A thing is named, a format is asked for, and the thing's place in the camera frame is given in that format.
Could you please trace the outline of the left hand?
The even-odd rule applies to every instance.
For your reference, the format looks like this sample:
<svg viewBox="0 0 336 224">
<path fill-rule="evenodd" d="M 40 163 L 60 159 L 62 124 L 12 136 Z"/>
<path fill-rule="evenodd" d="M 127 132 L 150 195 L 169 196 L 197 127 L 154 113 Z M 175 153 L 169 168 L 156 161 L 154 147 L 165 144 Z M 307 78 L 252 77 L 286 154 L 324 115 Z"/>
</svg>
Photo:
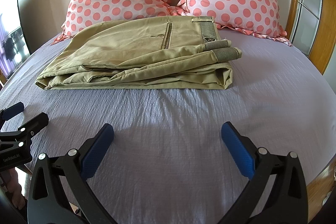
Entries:
<svg viewBox="0 0 336 224">
<path fill-rule="evenodd" d="M 23 209 L 26 204 L 25 197 L 22 195 L 22 187 L 18 181 L 18 173 L 12 168 L 1 172 L 1 187 L 5 187 L 11 194 L 11 202 L 18 210 Z"/>
</svg>

